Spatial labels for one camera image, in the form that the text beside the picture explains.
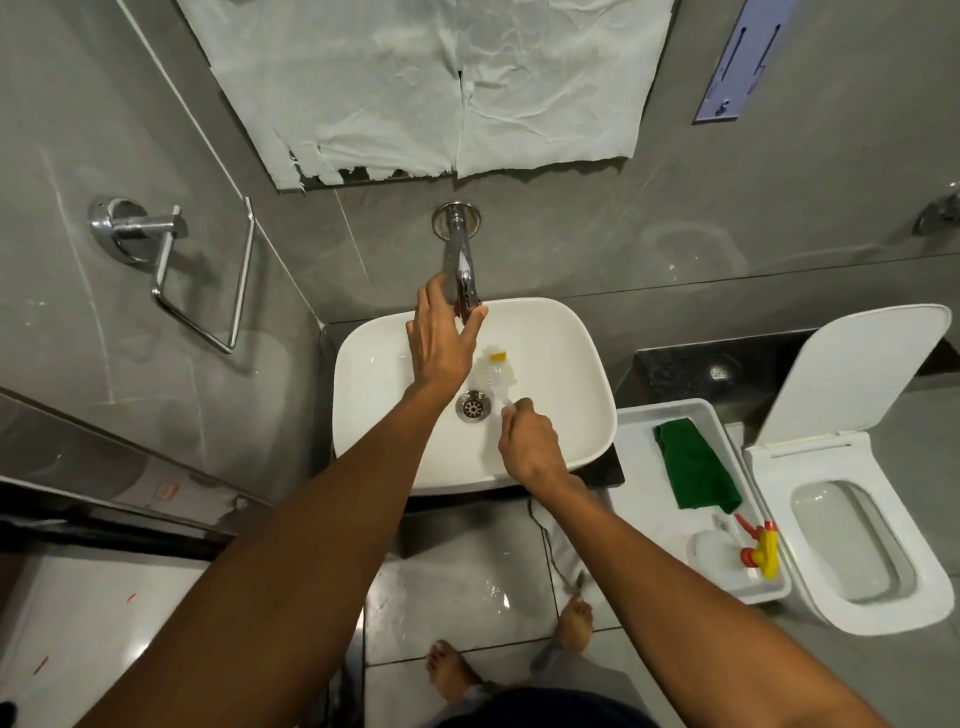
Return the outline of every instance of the hand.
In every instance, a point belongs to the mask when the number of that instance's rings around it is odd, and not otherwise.
[[[507,473],[535,497],[569,480],[560,441],[550,418],[537,414],[529,398],[503,408],[500,454]]]
[[[477,333],[487,316],[487,307],[477,306],[463,332],[457,333],[443,282],[444,274],[439,273],[417,291],[417,311],[414,320],[407,322],[407,338],[414,360],[412,389],[434,393],[446,406],[473,367]]]

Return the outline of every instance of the sink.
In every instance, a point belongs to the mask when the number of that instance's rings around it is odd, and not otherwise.
[[[569,469],[602,455],[616,432],[613,394],[596,347],[577,315],[551,299],[487,302],[473,370],[461,393],[490,393],[484,350],[505,351],[516,383],[511,400],[529,397],[550,418]],[[333,447],[350,448],[399,401],[413,382],[405,323],[413,313],[369,321],[357,328],[337,355],[333,378]],[[499,488],[516,483],[506,473],[496,445],[498,407],[469,423],[454,401],[444,410],[427,443],[413,495],[440,495]]]

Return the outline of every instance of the forearm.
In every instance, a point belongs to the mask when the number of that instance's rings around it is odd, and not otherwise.
[[[346,651],[441,399],[409,393],[237,538],[81,725],[293,725]]]
[[[773,622],[570,482],[540,489],[541,502],[688,725],[883,724]]]

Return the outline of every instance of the white toilet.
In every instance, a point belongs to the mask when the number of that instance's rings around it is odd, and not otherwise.
[[[949,323],[945,306],[920,304],[827,324],[804,344],[744,452],[756,494],[780,531],[794,577],[791,606],[845,632],[905,632],[953,609],[949,577],[865,432]]]

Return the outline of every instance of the green cloth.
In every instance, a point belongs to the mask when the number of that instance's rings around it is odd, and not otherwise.
[[[663,453],[673,495],[681,508],[718,505],[735,511],[743,498],[720,458],[689,419],[673,420],[654,427],[654,437]]]

